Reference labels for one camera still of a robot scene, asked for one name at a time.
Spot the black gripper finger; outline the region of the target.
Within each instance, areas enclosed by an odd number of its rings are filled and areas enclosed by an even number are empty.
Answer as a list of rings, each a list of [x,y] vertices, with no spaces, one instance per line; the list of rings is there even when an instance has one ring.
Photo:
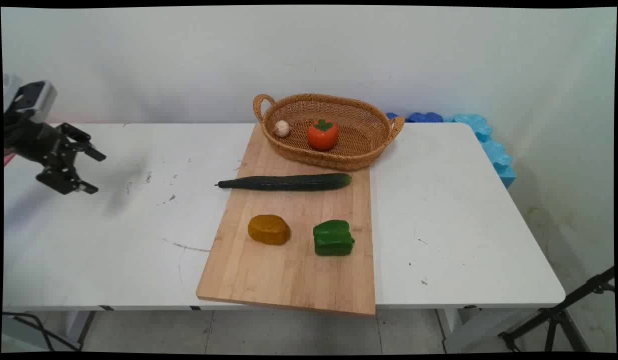
[[[78,153],[78,150],[47,153],[39,161],[43,170],[36,175],[36,180],[63,195],[73,192],[90,195],[97,193],[98,187],[82,180],[77,173],[75,160]]]
[[[58,126],[58,131],[61,134],[60,148],[66,151],[83,152],[88,157],[102,162],[107,159],[107,156],[97,150],[91,142],[91,135],[69,124],[62,123]]]

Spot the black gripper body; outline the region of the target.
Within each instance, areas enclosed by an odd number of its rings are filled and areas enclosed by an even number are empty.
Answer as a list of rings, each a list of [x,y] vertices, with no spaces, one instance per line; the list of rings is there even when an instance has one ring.
[[[7,112],[3,116],[5,164],[16,155],[39,163],[44,155],[60,151],[62,139],[58,128],[36,123],[33,116],[31,112]]]

